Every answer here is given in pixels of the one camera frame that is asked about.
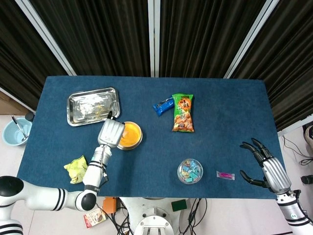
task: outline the plastic container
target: plastic container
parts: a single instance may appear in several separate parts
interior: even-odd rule
[[[16,120],[19,123],[19,125],[21,126],[21,128],[24,130],[25,134],[27,136],[29,136],[32,123],[30,121],[27,121],[23,117],[19,117]],[[27,142],[28,138],[25,139],[24,141],[22,141],[23,137],[24,136],[23,136],[22,132],[19,130],[17,125],[14,123],[14,121],[10,121],[7,124],[7,126],[4,128],[3,133],[2,133],[3,141],[6,144],[12,145],[12,146],[25,144]]]
[[[184,184],[191,185],[202,178],[203,168],[197,160],[189,158],[179,164],[177,175]]]
[[[141,143],[142,131],[140,127],[132,121],[126,121],[124,123],[125,130],[117,147],[123,150],[132,150]]]

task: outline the light blue bowl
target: light blue bowl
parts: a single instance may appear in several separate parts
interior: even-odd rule
[[[32,123],[30,121],[27,121],[23,117],[19,117],[16,120],[18,121],[18,124],[21,126],[25,134],[29,136]],[[7,124],[2,133],[3,141],[8,145],[13,146],[25,144],[28,138],[22,141],[23,137],[24,136],[22,132],[19,130],[13,120]]]

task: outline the blue wrapper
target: blue wrapper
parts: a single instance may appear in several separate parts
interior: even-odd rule
[[[161,116],[164,112],[174,107],[174,99],[172,97],[153,105],[153,109],[156,111],[158,116]]]

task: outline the yellow-green cloth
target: yellow-green cloth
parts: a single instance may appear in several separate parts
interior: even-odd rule
[[[85,156],[82,155],[80,158],[73,160],[71,163],[64,166],[64,169],[68,171],[71,178],[71,184],[77,184],[83,181],[83,177],[87,170],[87,162]]]

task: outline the blue table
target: blue table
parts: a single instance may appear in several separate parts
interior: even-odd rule
[[[276,128],[265,86],[258,80],[147,78],[113,76],[48,77],[39,101],[18,177],[30,183],[83,190],[71,185],[63,166],[82,154],[91,160],[98,146],[102,122],[72,127],[67,123],[70,94],[105,87],[119,91],[119,121],[134,121],[143,131],[134,150],[112,150],[109,182],[100,195],[124,197],[274,198],[267,189],[251,186],[239,175],[263,174],[253,155],[241,149],[242,141],[255,137],[282,163]],[[175,93],[193,94],[194,133],[172,132],[174,110],[158,117],[152,108]],[[186,158],[203,166],[203,178],[185,185],[177,167]],[[236,179],[216,177],[216,171],[235,173]]]

